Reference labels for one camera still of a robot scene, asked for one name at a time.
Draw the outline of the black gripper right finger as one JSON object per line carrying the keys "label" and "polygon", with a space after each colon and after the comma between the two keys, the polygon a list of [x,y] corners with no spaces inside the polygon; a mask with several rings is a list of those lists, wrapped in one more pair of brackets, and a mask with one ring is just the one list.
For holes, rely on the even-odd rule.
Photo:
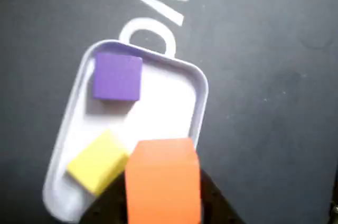
{"label": "black gripper right finger", "polygon": [[245,223],[206,171],[200,169],[201,223]]}

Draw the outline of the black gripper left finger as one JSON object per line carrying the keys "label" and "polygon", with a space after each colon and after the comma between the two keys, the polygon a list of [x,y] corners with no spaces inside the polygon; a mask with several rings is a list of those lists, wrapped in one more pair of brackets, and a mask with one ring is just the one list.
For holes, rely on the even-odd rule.
{"label": "black gripper left finger", "polygon": [[125,172],[120,173],[94,200],[79,223],[127,223]]}

